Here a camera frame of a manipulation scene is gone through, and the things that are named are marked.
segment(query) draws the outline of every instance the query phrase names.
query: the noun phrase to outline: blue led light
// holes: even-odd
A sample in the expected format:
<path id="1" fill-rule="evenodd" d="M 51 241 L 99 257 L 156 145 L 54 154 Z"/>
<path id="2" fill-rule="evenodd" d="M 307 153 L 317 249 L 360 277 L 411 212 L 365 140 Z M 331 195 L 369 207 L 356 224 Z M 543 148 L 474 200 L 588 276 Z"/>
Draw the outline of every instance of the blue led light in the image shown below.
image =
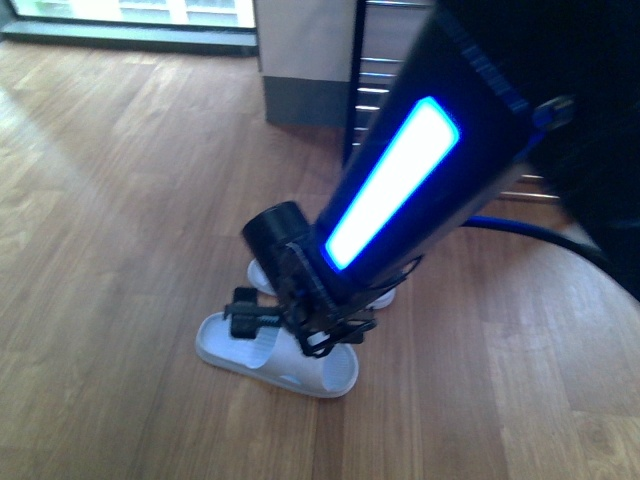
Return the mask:
<path id="1" fill-rule="evenodd" d="M 338 269 L 349 266 L 459 139 L 433 97 L 415 104 L 325 244 Z"/>

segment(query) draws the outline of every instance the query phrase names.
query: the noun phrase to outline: black cable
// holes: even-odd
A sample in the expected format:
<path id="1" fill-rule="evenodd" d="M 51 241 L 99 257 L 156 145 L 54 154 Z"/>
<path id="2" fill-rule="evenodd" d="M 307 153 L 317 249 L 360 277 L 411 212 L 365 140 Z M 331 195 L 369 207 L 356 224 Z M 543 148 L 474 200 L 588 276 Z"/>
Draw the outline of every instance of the black cable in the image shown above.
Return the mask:
<path id="1" fill-rule="evenodd" d="M 530 223 L 518 222 L 515 220 L 505 220 L 503 218 L 475 216 L 470 217 L 462 227 L 484 228 L 487 230 L 496 230 L 499 232 L 515 233 L 525 237 L 542 240 L 559 247 L 565 248 L 584 259 L 588 260 L 600 270 L 605 272 L 612 278 L 617 277 L 617 271 L 614 265 L 607 260 L 603 253 L 590 245 L 575 242 L 564 235 L 549 230 L 548 228 L 531 225 Z"/>
<path id="2" fill-rule="evenodd" d="M 397 287 L 402 282 L 404 282 L 416 268 L 418 268 L 418 265 L 420 265 L 420 262 L 422 262 L 423 258 L 424 255 L 420 255 L 414 258 L 409 263 L 407 263 L 402 272 L 400 272 L 398 275 L 392 277 L 390 280 L 385 280 L 385 282 L 380 285 L 365 288 L 365 290 L 368 292 L 382 292 L 383 290 L 389 291 L 392 288 Z"/>

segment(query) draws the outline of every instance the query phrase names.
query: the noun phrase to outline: gray baseboard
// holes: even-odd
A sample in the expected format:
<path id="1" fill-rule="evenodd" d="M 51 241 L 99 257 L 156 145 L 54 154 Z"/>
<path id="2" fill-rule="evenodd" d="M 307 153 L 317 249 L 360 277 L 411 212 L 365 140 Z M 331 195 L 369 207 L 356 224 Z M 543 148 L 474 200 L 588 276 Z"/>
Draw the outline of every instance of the gray baseboard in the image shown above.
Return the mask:
<path id="1" fill-rule="evenodd" d="M 344 128 L 349 82 L 264 76 L 267 121 Z"/>
<path id="2" fill-rule="evenodd" d="M 139 49 L 205 55 L 253 56 L 254 32 L 203 31 L 154 27 L 82 25 L 18 20 L 2 28 L 6 39 L 94 48 Z"/>

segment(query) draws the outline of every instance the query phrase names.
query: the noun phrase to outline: window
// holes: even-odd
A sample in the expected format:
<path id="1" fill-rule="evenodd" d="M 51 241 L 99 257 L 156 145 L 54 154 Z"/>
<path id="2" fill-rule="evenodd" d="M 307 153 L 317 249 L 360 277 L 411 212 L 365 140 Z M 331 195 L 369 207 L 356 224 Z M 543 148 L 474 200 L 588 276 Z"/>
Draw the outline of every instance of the window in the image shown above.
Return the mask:
<path id="1" fill-rule="evenodd" d="M 252 0 L 11 0 L 18 15 L 254 28 Z"/>

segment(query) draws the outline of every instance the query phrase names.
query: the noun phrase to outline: white slide sandal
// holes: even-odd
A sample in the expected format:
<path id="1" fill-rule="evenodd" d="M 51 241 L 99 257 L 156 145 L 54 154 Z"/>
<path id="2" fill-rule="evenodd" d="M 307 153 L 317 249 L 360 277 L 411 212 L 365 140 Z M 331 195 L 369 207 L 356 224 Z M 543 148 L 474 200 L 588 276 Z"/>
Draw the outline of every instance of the white slide sandal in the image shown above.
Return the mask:
<path id="1" fill-rule="evenodd" d="M 260 264 L 255 258 L 251 260 L 251 263 L 249 263 L 249 267 L 247 268 L 247 278 L 249 279 L 249 283 L 251 283 L 253 288 L 258 289 L 258 291 L 266 295 L 271 295 L 272 297 L 276 296 L 276 292 L 269 283 L 269 279 L 264 274 L 262 267 L 260 267 Z M 387 307 L 391 304 L 391 302 L 393 302 L 395 296 L 396 289 L 394 288 L 371 302 L 368 307 L 373 308 L 374 310 L 379 310 L 381 308 Z"/>
<path id="2" fill-rule="evenodd" d="M 263 327 L 255 340 L 242 340 L 231 336 L 230 324 L 223 313 L 202 323 L 196 336 L 196 352 L 202 360 L 319 398 L 340 397 L 358 379 L 358 357 L 351 345 L 339 343 L 323 358 L 307 357 L 284 328 Z"/>

